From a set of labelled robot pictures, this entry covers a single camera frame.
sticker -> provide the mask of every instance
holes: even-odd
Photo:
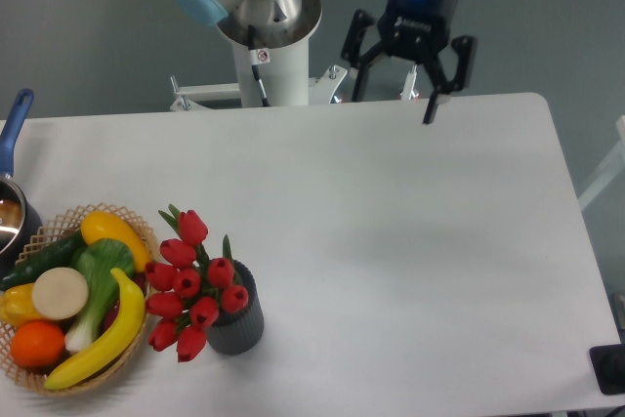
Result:
[[[263,65],[271,62],[269,49],[255,49],[250,51],[250,62],[252,65]]]

bok choy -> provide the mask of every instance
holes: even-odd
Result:
[[[101,239],[89,246],[70,265],[87,280],[89,300],[65,334],[65,348],[76,354],[89,347],[100,334],[100,324],[119,298],[119,287],[110,273],[121,268],[132,277],[134,258],[128,247],[114,239]]]

gray vase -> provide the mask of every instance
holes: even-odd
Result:
[[[265,329],[265,319],[256,291],[254,276],[245,266],[234,261],[240,284],[247,289],[247,307],[235,314],[219,311],[219,318],[206,329],[208,344],[220,354],[237,355],[249,351],[258,343]]]

cooking pot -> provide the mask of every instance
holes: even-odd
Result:
[[[41,218],[12,180],[14,150],[34,100],[32,90],[18,93],[0,134],[0,278],[16,263],[23,247],[41,227]]]

fruit basket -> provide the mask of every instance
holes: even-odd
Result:
[[[43,249],[48,244],[77,231],[80,228],[82,220],[94,211],[108,212],[125,221],[144,243],[151,259],[159,259],[158,243],[153,230],[142,217],[126,207],[117,207],[115,205],[101,203],[99,205],[79,206],[73,210],[68,210],[64,215],[57,215],[52,221],[48,221],[44,227],[39,229],[37,234],[31,237],[30,243],[24,247],[20,254],[18,262],[27,259],[33,253]],[[16,328],[0,321],[0,368],[5,371],[6,375],[12,379],[16,385],[43,396],[69,396],[92,390],[108,380],[128,362],[143,339],[146,331],[147,317],[148,314],[146,313],[139,333],[117,359],[89,379],[58,391],[50,391],[44,388],[43,383],[46,380],[46,374],[40,371],[21,368],[14,363],[10,354],[10,345],[16,333]]]

